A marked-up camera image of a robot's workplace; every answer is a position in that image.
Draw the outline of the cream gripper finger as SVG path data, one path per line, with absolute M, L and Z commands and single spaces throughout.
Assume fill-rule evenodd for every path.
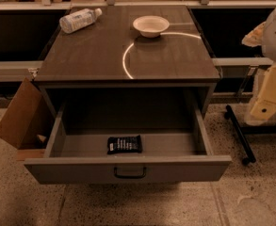
M 254 105 L 252 117 L 260 121 L 269 120 L 276 113 L 276 62 L 264 73 L 264 79 Z
M 263 30 L 265 22 L 255 27 L 250 33 L 244 36 L 242 43 L 249 47 L 256 47 L 262 44 Z

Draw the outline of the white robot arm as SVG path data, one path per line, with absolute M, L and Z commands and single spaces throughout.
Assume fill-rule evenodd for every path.
M 276 8 L 243 38 L 242 43 L 250 47 L 261 46 L 263 56 L 273 61 L 265 71 L 261 88 L 245 115 L 248 125 L 259 125 L 276 113 Z

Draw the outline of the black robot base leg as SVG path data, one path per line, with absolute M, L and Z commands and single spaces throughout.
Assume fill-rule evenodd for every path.
M 226 120 L 230 120 L 232 122 L 233 127 L 235 128 L 238 138 L 239 138 L 239 140 L 243 146 L 243 149 L 246 153 L 246 156 L 242 159 L 242 164 L 244 166 L 248 166 L 250 163 L 255 163 L 256 158 L 252 152 L 252 148 L 242 132 L 242 128 L 235 116 L 233 109 L 229 105 L 226 106 L 226 112 L 224 114 L 224 118 Z

